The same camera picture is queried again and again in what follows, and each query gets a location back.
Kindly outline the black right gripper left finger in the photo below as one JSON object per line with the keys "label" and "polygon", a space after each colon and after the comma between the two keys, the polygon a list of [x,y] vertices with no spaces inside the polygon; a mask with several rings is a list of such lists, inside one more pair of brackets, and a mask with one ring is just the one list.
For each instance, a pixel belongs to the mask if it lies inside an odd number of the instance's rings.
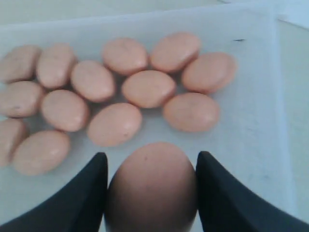
{"label": "black right gripper left finger", "polygon": [[1,225],[2,232],[97,232],[104,213],[108,160],[98,152],[61,190]]}

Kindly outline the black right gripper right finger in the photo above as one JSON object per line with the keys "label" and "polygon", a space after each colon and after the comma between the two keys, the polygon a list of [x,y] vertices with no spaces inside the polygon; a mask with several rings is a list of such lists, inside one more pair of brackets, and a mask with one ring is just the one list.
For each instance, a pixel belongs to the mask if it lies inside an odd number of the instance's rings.
{"label": "black right gripper right finger", "polygon": [[293,232],[293,218],[250,191],[209,152],[197,158],[198,210],[205,232]]}

